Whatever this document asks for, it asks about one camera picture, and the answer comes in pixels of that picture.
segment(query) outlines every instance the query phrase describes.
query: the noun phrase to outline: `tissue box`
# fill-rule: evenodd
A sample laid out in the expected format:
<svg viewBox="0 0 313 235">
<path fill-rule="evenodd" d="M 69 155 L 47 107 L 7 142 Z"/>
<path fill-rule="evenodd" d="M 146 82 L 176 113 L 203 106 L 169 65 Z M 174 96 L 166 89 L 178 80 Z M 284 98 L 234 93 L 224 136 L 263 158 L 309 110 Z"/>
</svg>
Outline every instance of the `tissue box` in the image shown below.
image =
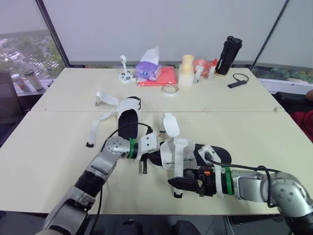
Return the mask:
<svg viewBox="0 0 313 235">
<path fill-rule="evenodd" d="M 161 64 L 153 64 L 147 61 L 141 61 L 136 65 L 135 75 L 140 81 L 156 81 L 161 74 Z"/>
</svg>

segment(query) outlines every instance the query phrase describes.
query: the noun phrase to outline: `window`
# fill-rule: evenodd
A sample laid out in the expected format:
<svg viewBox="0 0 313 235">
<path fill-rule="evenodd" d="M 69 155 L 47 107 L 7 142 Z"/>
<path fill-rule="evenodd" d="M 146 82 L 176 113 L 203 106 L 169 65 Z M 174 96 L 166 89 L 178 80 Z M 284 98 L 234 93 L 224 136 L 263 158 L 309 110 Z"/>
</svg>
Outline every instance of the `window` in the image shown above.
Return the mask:
<svg viewBox="0 0 313 235">
<path fill-rule="evenodd" d="M 297 71 L 291 69 L 255 66 L 252 72 L 257 78 L 313 84 L 313 71 Z"/>
<path fill-rule="evenodd" d="M 0 71 L 23 75 L 33 70 L 39 80 L 54 79 L 65 68 L 49 33 L 0 40 Z"/>
</svg>

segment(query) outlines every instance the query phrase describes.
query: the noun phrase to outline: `tissue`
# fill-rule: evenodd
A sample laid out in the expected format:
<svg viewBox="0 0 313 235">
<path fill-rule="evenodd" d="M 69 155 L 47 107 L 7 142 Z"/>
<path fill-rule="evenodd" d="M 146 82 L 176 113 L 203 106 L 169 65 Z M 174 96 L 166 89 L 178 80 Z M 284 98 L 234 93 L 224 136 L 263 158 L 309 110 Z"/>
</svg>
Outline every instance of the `tissue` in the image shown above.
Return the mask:
<svg viewBox="0 0 313 235">
<path fill-rule="evenodd" d="M 144 82 L 147 80 L 156 81 L 161 74 L 161 64 L 159 64 L 158 61 L 158 46 L 147 50 L 135 68 L 137 82 Z"/>
</svg>

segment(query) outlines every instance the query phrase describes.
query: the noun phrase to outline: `black thermos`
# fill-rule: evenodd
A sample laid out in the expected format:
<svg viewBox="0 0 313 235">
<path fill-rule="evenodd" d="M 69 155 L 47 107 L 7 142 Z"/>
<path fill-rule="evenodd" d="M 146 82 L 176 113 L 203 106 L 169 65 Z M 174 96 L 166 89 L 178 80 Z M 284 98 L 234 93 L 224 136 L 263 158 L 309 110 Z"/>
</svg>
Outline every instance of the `black thermos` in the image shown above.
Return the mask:
<svg viewBox="0 0 313 235">
<path fill-rule="evenodd" d="M 239 38 L 234 38 L 233 36 L 227 37 L 220 60 L 216 65 L 215 73 L 217 75 L 225 76 L 228 73 L 239 49 L 243 46 L 242 42 Z"/>
</svg>

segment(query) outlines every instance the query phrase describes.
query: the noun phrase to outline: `small white device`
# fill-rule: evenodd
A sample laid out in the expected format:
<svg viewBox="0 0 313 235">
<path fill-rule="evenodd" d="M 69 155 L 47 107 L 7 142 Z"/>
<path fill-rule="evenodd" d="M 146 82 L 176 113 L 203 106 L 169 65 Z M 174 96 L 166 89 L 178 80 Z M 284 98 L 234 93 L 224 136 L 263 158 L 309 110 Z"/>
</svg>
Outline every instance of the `small white device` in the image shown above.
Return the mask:
<svg viewBox="0 0 313 235">
<path fill-rule="evenodd" d="M 126 56 L 121 55 L 120 59 L 123 64 L 124 72 L 118 75 L 119 80 L 123 83 L 130 83 L 132 81 L 136 81 L 136 76 L 133 75 L 130 71 L 126 70 L 126 62 L 127 62 Z"/>
</svg>

